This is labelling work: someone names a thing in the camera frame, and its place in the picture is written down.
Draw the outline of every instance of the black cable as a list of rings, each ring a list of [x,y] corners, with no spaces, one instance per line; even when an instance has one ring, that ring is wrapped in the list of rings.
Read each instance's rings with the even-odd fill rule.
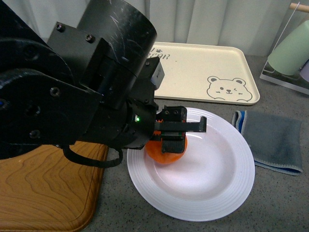
[[[77,153],[75,153],[74,151],[72,151],[70,149],[69,145],[61,145],[59,147],[62,148],[63,154],[68,160],[70,160],[74,163],[81,164],[81,165],[86,165],[86,166],[90,166],[90,167],[97,167],[97,168],[115,167],[115,166],[121,164],[123,156],[124,156],[122,149],[114,148],[116,151],[118,151],[119,158],[113,159],[113,160],[108,160],[108,161],[100,161],[100,160],[97,160],[97,159],[90,159],[90,158],[87,158],[85,156],[78,155]]]

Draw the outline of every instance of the gray towel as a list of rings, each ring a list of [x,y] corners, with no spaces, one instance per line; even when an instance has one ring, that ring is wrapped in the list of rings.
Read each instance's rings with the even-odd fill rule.
[[[255,165],[289,175],[303,172],[300,121],[254,111],[236,111],[232,125],[247,141]]]

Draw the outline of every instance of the cream tray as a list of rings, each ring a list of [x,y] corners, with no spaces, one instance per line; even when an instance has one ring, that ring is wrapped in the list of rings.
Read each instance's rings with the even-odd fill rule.
[[[156,42],[165,77],[155,98],[252,105],[260,94],[242,51],[234,47]]]

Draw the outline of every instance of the bear cartoon print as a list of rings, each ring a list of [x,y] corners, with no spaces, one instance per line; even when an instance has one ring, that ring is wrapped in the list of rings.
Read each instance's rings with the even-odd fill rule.
[[[237,102],[248,102],[252,99],[252,94],[245,87],[246,82],[243,79],[228,80],[210,76],[207,80],[210,83],[207,94],[213,99]]]

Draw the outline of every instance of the green led light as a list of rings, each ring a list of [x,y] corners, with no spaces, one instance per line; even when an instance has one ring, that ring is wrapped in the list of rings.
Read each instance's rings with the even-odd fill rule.
[[[140,117],[138,115],[135,115],[135,122],[139,122],[140,121]]]

